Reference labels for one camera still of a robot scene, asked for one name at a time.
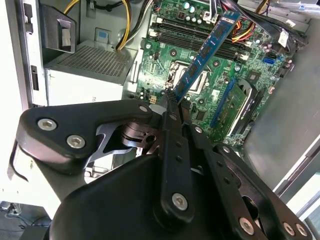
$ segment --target wire bundle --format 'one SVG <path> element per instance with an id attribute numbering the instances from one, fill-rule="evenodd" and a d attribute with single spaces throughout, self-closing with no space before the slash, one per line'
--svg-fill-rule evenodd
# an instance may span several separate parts
<path id="1" fill-rule="evenodd" d="M 246 29 L 235 32 L 235 35 L 232 36 L 233 42 L 239 42 L 247 39 L 253 34 L 255 27 L 259 26 L 275 40 L 280 38 L 283 31 L 288 32 L 288 39 L 286 41 L 285 48 L 287 54 L 294 53 L 308 44 L 308 41 L 304 36 L 300 35 L 297 31 L 292 29 L 287 24 L 262 15 L 262 13 L 264 13 L 262 11 L 265 6 L 265 12 L 268 12 L 268 7 L 270 4 L 269 0 L 263 0 L 261 4 L 259 4 L 255 12 L 242 8 L 233 0 L 219 1 L 224 9 L 231 10 L 233 12 L 239 12 L 243 15 L 242 18 L 244 20 L 250 21 L 249 26 Z"/>

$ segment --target metal mesh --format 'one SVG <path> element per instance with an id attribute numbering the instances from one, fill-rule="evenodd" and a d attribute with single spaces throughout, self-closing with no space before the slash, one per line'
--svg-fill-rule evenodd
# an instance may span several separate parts
<path id="1" fill-rule="evenodd" d="M 121 53 L 82 46 L 74 54 L 68 55 L 58 61 L 57 64 L 98 74 L 120 77 L 129 58 L 129 56 Z"/>

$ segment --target motherboard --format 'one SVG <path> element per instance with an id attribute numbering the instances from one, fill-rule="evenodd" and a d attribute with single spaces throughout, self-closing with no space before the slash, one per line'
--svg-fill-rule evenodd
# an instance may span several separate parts
<path id="1" fill-rule="evenodd" d="M 151 13 L 136 98 L 156 104 L 174 89 L 215 27 L 209 4 L 164 0 Z M 276 84 L 294 67 L 277 40 L 258 26 L 245 41 L 227 38 L 184 96 L 192 122 L 212 143 L 241 146 Z"/>

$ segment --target metal plate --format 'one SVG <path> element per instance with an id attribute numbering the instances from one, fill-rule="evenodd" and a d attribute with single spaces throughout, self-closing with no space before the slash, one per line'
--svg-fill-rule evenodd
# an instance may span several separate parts
<path id="1" fill-rule="evenodd" d="M 319 23 L 311 21 L 309 45 L 296 54 L 295 69 L 276 85 L 244 145 L 256 172 L 274 190 L 296 170 L 320 133 Z"/>
<path id="2" fill-rule="evenodd" d="M 111 45 L 92 40 L 84 41 L 77 49 L 76 53 L 64 53 L 44 67 L 123 85 L 137 54 L 132 49 L 115 51 Z"/>

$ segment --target connector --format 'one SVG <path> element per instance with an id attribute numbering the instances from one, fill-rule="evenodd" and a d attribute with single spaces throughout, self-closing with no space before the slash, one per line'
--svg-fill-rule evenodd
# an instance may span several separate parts
<path id="1" fill-rule="evenodd" d="M 276 60 L 271 58 L 271 57 L 267 57 L 265 56 L 263 59 L 262 59 L 262 62 L 265 63 L 265 64 L 275 64 L 276 63 Z"/>

